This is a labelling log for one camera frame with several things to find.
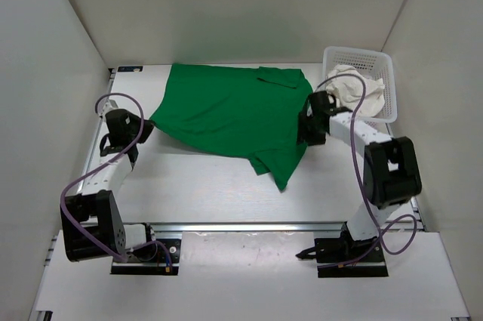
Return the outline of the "white crumpled t shirt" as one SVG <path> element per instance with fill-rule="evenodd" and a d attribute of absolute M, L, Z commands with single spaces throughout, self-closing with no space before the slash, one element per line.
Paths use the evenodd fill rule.
<path fill-rule="evenodd" d="M 364 82 L 366 95 L 357 111 L 358 117 L 375 117 L 385 105 L 384 90 L 386 86 L 382 78 L 362 75 L 354 66 L 337 64 L 328 74 L 335 77 L 326 85 L 326 91 L 336 97 L 342 106 L 354 110 L 362 98 Z"/>

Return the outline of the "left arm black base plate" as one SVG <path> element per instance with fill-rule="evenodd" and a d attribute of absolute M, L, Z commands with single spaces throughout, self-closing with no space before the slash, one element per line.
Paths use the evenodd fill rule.
<path fill-rule="evenodd" d="M 116 276 L 177 276 L 180 269 L 182 233 L 156 233 L 152 238 L 164 245 L 150 245 L 128 253 L 127 263 L 113 261 Z"/>

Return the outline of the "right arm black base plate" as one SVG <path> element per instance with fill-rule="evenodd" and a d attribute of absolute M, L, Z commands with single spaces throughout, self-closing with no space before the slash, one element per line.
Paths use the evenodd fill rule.
<path fill-rule="evenodd" d="M 301 261 L 315 260 L 318 278 L 380 278 L 389 271 L 382 248 L 373 241 L 315 238 L 314 246 L 296 254 Z"/>

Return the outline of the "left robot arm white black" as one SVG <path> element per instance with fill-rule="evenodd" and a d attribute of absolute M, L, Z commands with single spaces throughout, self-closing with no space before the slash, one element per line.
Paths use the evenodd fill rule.
<path fill-rule="evenodd" d="M 80 193 L 66 197 L 70 216 L 61 214 L 66 256 L 83 261 L 110 255 L 124 258 L 133 252 L 149 261 L 157 255 L 158 242 L 146 224 L 123 224 L 115 196 L 137 162 L 137 146 L 128 145 L 137 136 L 144 143 L 154 125 L 125 109 L 107 110 L 103 119 L 108 133 L 100 142 L 100 164 L 106 167 L 89 176 Z"/>

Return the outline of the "blue label sticker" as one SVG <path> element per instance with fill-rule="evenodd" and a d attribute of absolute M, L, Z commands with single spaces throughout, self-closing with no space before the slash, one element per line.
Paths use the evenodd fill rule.
<path fill-rule="evenodd" d="M 143 71 L 143 66 L 119 66 L 118 73 L 139 73 Z"/>

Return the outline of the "aluminium rail front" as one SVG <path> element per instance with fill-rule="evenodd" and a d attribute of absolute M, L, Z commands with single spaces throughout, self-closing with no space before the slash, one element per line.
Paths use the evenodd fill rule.
<path fill-rule="evenodd" d="M 151 223 L 159 233 L 259 233 L 259 232 L 336 232 L 340 222 L 218 222 L 218 223 Z"/>

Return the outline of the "white plastic basket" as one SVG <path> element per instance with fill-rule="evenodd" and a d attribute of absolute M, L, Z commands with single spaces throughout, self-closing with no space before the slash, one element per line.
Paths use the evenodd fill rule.
<path fill-rule="evenodd" d="M 370 124 L 393 123 L 398 117 L 398 110 L 392 58 L 383 52 L 329 46 L 323 53 L 322 78 L 326 79 L 328 73 L 338 64 L 353 66 L 363 76 L 383 80 L 385 104 L 382 110 L 368 122 Z"/>

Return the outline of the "green t shirt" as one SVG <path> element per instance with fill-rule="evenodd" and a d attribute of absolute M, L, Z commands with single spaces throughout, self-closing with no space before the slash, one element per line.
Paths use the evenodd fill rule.
<path fill-rule="evenodd" d="M 311 93 L 301 69 L 175 63 L 150 119 L 197 150 L 247 159 L 284 191 L 306 151 L 297 123 Z"/>

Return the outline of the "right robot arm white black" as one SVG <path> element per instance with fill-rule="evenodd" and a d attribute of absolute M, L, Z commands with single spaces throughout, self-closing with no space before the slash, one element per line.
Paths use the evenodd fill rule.
<path fill-rule="evenodd" d="M 339 241 L 340 254 L 354 261 L 366 251 L 366 241 L 377 238 L 389 216 L 422 190 L 414 144 L 394 138 L 337 106 L 326 91 L 308 96 L 298 115 L 297 142 L 322 145 L 331 136 L 350 146 L 352 160 L 364 160 L 355 170 L 363 204 L 346 222 Z"/>

